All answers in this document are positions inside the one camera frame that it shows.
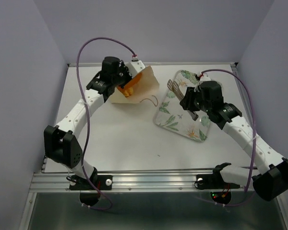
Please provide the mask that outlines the orange fake croissant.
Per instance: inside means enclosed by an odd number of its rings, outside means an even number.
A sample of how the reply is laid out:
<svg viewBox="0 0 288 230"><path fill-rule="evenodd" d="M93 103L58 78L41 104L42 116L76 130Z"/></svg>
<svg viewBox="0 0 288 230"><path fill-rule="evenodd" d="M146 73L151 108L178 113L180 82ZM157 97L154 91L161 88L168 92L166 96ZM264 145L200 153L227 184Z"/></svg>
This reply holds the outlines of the orange fake croissant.
<svg viewBox="0 0 288 230"><path fill-rule="evenodd" d="M133 95L133 87L140 81L142 74L137 74L133 79L131 79L124 87L118 86L117 89L121 92L125 98L128 98Z"/></svg>

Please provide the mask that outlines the metal kitchen tongs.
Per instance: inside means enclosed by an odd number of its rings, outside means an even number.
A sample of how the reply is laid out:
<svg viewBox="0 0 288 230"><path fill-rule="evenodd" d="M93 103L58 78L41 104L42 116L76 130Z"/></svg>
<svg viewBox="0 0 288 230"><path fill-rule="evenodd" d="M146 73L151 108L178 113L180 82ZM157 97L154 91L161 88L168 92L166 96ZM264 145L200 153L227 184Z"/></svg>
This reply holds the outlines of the metal kitchen tongs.
<svg viewBox="0 0 288 230"><path fill-rule="evenodd" d="M175 81L168 80L167 87L170 91L172 91L176 95L179 101L181 101L184 98L184 95L182 94L179 85ZM189 110L187 110L187 112L191 116L193 121L196 121L199 118L197 113L191 112Z"/></svg>

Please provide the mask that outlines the brown paper bag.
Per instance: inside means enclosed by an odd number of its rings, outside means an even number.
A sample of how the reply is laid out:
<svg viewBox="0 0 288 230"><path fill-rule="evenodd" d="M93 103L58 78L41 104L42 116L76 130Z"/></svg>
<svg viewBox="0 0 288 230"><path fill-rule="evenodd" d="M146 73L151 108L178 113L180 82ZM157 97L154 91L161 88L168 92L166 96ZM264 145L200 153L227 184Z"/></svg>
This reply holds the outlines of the brown paper bag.
<svg viewBox="0 0 288 230"><path fill-rule="evenodd" d="M138 75L141 78L132 86L132 95L125 97L125 95L116 88L115 92L110 96L109 101L113 104L138 104L144 100L149 100L157 107L159 102L156 94L159 91L159 82L154 75L152 67L146 67Z"/></svg>

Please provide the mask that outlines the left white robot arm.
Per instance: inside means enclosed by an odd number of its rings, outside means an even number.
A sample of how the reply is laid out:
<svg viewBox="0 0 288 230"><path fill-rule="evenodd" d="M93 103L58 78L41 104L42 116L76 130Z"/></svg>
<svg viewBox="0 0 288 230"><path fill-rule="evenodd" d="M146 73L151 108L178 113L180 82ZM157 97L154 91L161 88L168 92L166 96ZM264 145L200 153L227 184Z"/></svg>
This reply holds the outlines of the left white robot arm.
<svg viewBox="0 0 288 230"><path fill-rule="evenodd" d="M85 188L97 188L97 169L84 160L84 149L78 137L84 127L90 130L90 118L117 87L127 90L134 84L135 77L144 69L140 61L125 64L117 57L105 57L101 70L92 78L85 89L81 89L81 99L72 110L55 126L44 130L45 155L64 165L76 178L74 184Z"/></svg>

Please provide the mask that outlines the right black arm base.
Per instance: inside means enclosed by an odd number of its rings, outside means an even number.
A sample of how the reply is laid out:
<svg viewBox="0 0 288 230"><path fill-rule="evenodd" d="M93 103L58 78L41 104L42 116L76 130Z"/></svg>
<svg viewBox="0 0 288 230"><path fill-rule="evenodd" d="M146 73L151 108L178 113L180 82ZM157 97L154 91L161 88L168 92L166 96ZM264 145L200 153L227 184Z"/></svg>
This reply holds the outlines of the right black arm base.
<svg viewBox="0 0 288 230"><path fill-rule="evenodd" d="M240 189L240 186L233 183L226 183L221 176L213 174L199 174L196 176L194 187L199 190L209 190L214 202L222 205L230 203L231 189Z"/></svg>

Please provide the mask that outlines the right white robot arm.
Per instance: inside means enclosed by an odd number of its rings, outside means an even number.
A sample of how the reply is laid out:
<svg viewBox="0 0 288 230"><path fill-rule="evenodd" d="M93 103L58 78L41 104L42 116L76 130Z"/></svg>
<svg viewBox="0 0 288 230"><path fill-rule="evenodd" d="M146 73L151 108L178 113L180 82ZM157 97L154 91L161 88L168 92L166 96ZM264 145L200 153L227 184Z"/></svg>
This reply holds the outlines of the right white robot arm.
<svg viewBox="0 0 288 230"><path fill-rule="evenodd" d="M254 171L225 162L217 165L211 174L200 175L194 183L197 189L221 189L226 184L251 187L265 201L271 201L288 190L288 158L257 135L235 105L224 102L218 82L209 80L188 87L180 105L192 116L205 112L212 123L236 141L250 157L251 167L257 169Z"/></svg>

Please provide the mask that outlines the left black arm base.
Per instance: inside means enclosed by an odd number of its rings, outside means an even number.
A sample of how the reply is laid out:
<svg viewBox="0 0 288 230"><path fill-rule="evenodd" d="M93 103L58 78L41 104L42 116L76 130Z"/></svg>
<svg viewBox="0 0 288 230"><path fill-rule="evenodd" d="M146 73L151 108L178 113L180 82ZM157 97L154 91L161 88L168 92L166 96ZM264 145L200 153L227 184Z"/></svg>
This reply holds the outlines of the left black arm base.
<svg viewBox="0 0 288 230"><path fill-rule="evenodd" d="M66 179L69 181L69 190L80 191L79 199L80 202L87 205L93 206L98 203L101 195L99 193L87 193L89 190L94 188L89 182L77 175L67 176ZM101 191L109 191L112 189L113 176L112 175L98 175L92 180L94 186Z"/></svg>

